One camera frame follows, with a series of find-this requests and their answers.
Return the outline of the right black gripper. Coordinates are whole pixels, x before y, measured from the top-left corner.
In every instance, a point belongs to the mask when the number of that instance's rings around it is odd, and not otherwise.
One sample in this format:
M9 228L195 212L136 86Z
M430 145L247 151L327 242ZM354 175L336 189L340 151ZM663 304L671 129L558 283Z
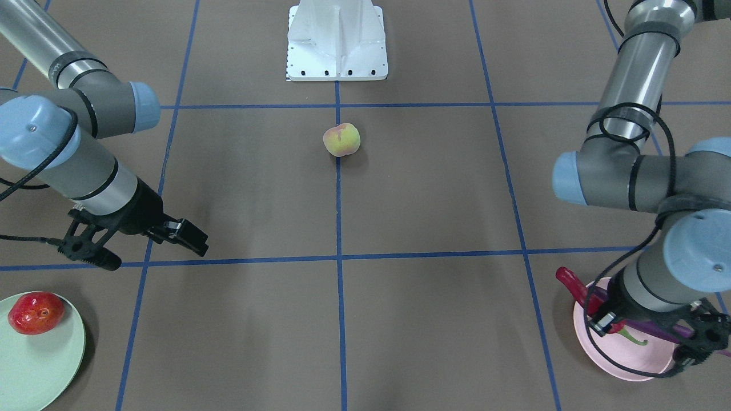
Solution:
M136 180L136 190L121 209L106 215L73 208L71 226L57 241L57 252L72 261L83 261L97 268L116 271L121 259L106 248L118 232L148 236L157 244L181 245L199 257L209 250L208 234L187 219L172 219L163 210L163 201L143 180Z

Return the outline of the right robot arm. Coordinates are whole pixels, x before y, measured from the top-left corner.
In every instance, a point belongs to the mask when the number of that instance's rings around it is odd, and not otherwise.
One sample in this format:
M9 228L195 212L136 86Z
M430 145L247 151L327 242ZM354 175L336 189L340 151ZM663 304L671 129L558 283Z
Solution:
M69 260L108 271L121 266L106 247L118 233L204 256L208 236L190 221L168 216L157 192L100 143L156 127L161 106L153 89L120 81L39 3L3 1L1 12L2 35L53 85L39 94L2 89L2 160L26 171L7 183L2 198L38 179L74 205L59 239L2 239L52 245Z

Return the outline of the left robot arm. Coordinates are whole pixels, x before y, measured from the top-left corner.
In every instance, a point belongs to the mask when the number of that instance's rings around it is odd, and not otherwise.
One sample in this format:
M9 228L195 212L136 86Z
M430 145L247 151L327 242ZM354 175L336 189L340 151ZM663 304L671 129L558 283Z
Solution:
M632 369L600 351L637 376L673 377L728 348L729 315L708 297L729 290L729 138L703 140L678 156L660 117L684 36L698 23L728 19L728 1L632 3L582 148L561 154L553 168L554 193L565 202L656 217L647 239L618 259L627 264L611 276L595 310L598 283L580 286L583 328L593 346L595 336L636 322L676 345L673 366L661 373Z

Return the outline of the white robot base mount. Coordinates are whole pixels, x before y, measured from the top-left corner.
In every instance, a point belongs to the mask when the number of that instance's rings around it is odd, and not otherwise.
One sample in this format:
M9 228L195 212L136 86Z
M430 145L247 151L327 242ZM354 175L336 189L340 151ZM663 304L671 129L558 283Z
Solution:
M300 1L288 18L288 81L387 79L384 13L373 2Z

